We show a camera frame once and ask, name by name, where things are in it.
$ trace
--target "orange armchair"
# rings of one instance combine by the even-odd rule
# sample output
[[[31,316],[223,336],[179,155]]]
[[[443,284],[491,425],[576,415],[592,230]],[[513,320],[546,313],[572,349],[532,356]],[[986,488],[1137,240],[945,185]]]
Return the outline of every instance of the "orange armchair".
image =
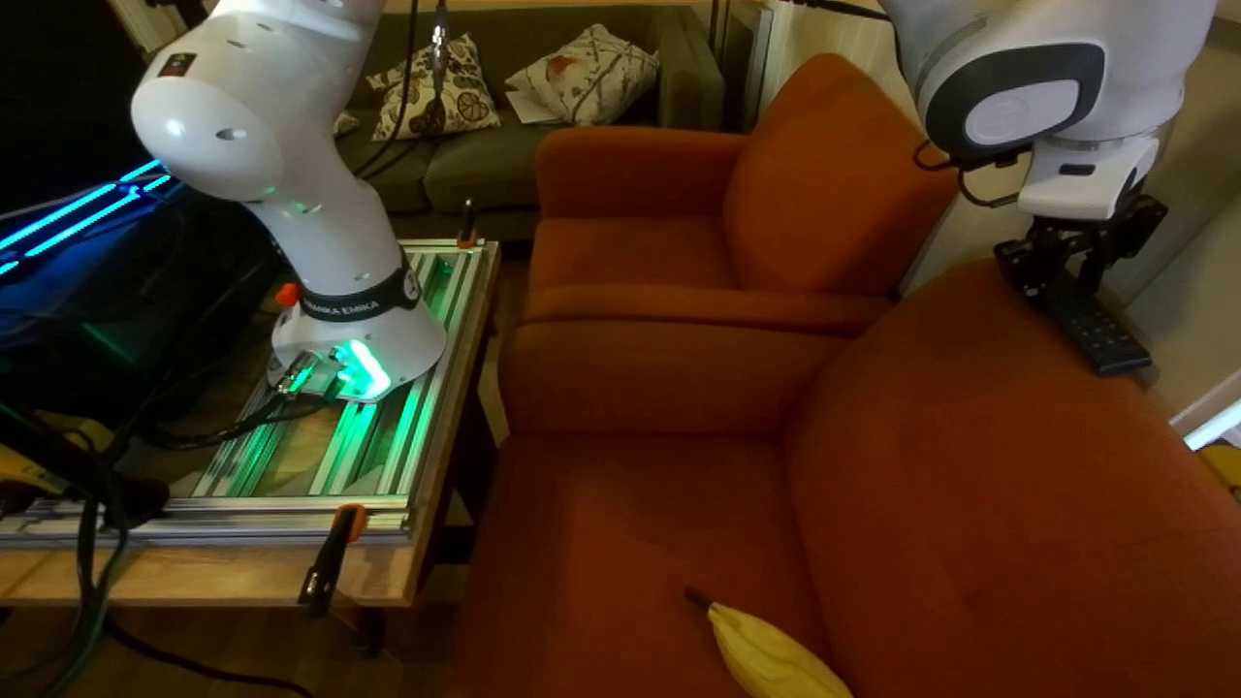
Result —
[[[819,53],[756,130],[581,129],[537,152],[524,316],[674,316],[855,332],[954,196],[924,134]]]

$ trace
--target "wooden table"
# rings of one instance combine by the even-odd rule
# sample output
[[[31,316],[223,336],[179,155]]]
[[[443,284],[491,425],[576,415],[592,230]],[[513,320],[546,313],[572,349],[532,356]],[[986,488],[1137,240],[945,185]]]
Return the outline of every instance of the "wooden table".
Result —
[[[429,546],[443,526],[459,429],[482,421],[478,366],[484,353],[488,310],[496,292],[496,245],[482,248],[478,280],[453,346],[443,356],[443,390],[418,475],[408,496],[404,534],[390,541],[354,541],[345,549],[337,598],[360,607],[404,607],[418,594],[418,579],[429,567]],[[169,603],[169,607],[293,607],[302,579],[318,554],[318,541],[165,541],[130,534],[122,570],[111,584],[111,603]],[[0,549],[0,603],[75,603],[78,561],[71,546]]]

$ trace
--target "blue light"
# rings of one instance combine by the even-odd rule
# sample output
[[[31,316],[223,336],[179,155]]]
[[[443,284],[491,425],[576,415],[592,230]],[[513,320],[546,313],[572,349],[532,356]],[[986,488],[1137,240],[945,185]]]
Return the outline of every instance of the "blue light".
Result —
[[[10,250],[15,260],[5,260],[5,262],[0,262],[0,274],[15,271],[15,266],[19,266],[23,260],[31,260],[31,257],[41,257],[41,250],[75,240],[75,235],[84,232],[84,230],[102,230],[102,232],[106,232],[106,223],[108,223],[106,218],[135,205],[138,196],[164,200],[157,190],[169,185],[169,182],[173,182],[173,179],[164,169],[164,163],[157,163],[157,160],[146,160],[146,163],[130,165],[129,173],[119,173],[115,182],[106,182],[106,185],[84,190],[81,196],[56,205],[55,212],[45,212],[45,218],[37,218],[37,222],[9,232],[9,235],[0,240],[0,250],[5,250],[5,248],[15,248],[15,245],[23,245],[23,240],[31,240],[31,235],[37,235],[37,232],[41,232],[45,240],[37,240],[37,245],[31,245],[31,248],[15,248],[15,250]]]
[[[106,205],[106,209],[97,209],[97,212],[87,212],[87,218],[75,222],[71,230],[60,230],[60,232],[45,235],[41,245],[27,248],[27,257],[41,257],[45,248],[56,248],[60,240],[71,240],[71,235],[78,235],[81,230],[97,223],[102,218],[108,218],[108,212],[115,212],[115,209],[122,209],[122,205],[130,205],[135,196],[138,196],[138,194],[130,194],[130,190],[129,190],[119,200],[111,200],[111,205]]]
[[[146,160],[144,165],[130,165],[129,173],[119,173],[119,182],[135,182],[138,173],[153,169],[157,160]]]
[[[75,196],[71,205],[60,205],[60,209],[55,209],[55,212],[45,212],[45,218],[31,222],[27,230],[19,230],[19,232],[5,235],[5,240],[0,240],[0,248],[10,248],[10,245],[19,245],[19,240],[34,235],[37,230],[45,230],[45,223],[55,223],[55,222],[64,222],[71,212],[78,212],[78,209],[84,209],[84,205],[102,200],[102,196],[106,196],[106,194],[111,194],[111,190],[115,190],[111,182],[93,185],[87,194]]]

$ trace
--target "patterned pillow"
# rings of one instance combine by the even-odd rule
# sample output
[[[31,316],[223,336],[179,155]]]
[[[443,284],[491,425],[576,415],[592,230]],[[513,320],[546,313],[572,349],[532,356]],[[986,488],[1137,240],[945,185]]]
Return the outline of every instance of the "patterned pillow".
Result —
[[[590,22],[572,41],[514,70],[504,85],[565,123],[608,123],[658,76],[658,53]]]
[[[385,88],[385,108],[380,108],[371,141],[386,141],[395,130],[399,94],[404,94],[399,73],[404,73],[404,62],[367,76],[371,88]],[[427,130],[429,99],[435,99],[435,70],[429,70],[429,45],[421,45],[409,58],[409,88],[408,88],[408,108],[404,108],[404,123],[399,123],[395,141],[416,141]],[[469,33],[446,37],[443,129],[437,130],[482,130],[482,129],[496,129],[496,123],[501,123],[501,115],[496,115],[491,94],[482,76],[474,37]]]

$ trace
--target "yellow object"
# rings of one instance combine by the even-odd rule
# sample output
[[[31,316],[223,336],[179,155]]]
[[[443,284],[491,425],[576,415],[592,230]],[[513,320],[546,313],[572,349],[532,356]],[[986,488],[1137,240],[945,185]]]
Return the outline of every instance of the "yellow object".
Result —
[[[9,450],[5,442],[0,442],[0,482],[19,482],[19,486],[41,488],[51,496],[64,493],[60,475],[37,469],[31,457]]]
[[[37,411],[45,425],[55,425],[81,453],[102,453],[111,447],[111,429],[84,415]]]
[[[775,625],[709,602],[699,588],[686,598],[704,614],[729,676],[753,698],[853,698],[848,685],[800,641]]]
[[[1207,447],[1201,450],[1211,474],[1229,488],[1241,493],[1241,450],[1232,447]]]

